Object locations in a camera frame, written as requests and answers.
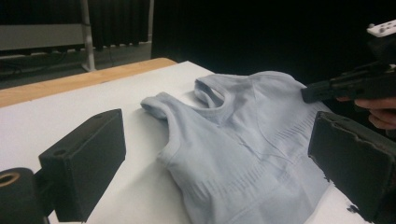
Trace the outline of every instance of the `light blue sports bra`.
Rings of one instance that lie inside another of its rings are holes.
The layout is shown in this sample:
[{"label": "light blue sports bra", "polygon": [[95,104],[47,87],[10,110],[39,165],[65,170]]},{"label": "light blue sports bra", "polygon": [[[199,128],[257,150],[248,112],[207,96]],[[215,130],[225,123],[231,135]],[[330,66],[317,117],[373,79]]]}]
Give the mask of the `light blue sports bra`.
[{"label": "light blue sports bra", "polygon": [[159,160],[181,189],[193,223],[304,223],[329,186],[307,157],[322,103],[307,105],[291,76],[211,75],[195,81],[207,108],[160,93],[141,105],[167,119]]}]

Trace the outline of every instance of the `wooden surface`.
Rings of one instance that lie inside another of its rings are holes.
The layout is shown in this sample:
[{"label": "wooden surface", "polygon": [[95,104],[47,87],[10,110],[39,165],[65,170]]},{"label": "wooden surface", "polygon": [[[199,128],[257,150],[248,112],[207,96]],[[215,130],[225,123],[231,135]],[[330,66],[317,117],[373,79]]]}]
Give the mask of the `wooden surface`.
[{"label": "wooden surface", "polygon": [[49,81],[4,89],[0,90],[0,107],[15,105],[64,91],[72,91],[122,77],[129,77],[173,64],[176,63],[165,58],[159,58],[71,77],[57,78]]}]

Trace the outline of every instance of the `device hole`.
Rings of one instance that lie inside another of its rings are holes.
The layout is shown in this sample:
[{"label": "device hole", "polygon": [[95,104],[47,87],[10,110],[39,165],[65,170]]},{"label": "device hole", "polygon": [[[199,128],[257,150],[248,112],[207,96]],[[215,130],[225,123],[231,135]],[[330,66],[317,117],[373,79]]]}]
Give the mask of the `device hole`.
[{"label": "device hole", "polygon": [[0,175],[0,188],[14,183],[18,178],[20,178],[18,173]]},{"label": "device hole", "polygon": [[53,153],[54,156],[62,156],[64,153],[66,153],[66,150],[59,150]]}]

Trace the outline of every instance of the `white tabletop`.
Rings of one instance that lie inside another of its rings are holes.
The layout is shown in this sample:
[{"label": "white tabletop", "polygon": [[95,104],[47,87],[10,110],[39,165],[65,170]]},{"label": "white tabletop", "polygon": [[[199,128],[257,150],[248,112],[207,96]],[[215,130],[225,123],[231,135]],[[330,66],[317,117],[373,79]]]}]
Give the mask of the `white tabletop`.
[{"label": "white tabletop", "polygon": [[[193,63],[179,63],[133,77],[0,108],[0,171],[40,169],[38,155],[91,116],[121,108],[127,154],[124,163],[96,205],[87,223],[191,223],[182,196],[169,173],[156,162],[166,145],[164,121],[147,114],[140,102],[161,91],[198,105],[194,80],[212,72]],[[323,196],[305,223],[365,223],[347,211],[349,200],[335,187]],[[50,223],[58,223],[54,213]]]}]

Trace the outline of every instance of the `human hand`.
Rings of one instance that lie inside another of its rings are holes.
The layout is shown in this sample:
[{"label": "human hand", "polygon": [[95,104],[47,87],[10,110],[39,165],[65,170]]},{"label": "human hand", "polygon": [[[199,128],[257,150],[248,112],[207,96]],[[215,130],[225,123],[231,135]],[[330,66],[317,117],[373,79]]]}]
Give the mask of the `human hand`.
[{"label": "human hand", "polygon": [[369,109],[370,122],[378,129],[396,129],[396,97],[366,100],[357,99],[355,105]]}]

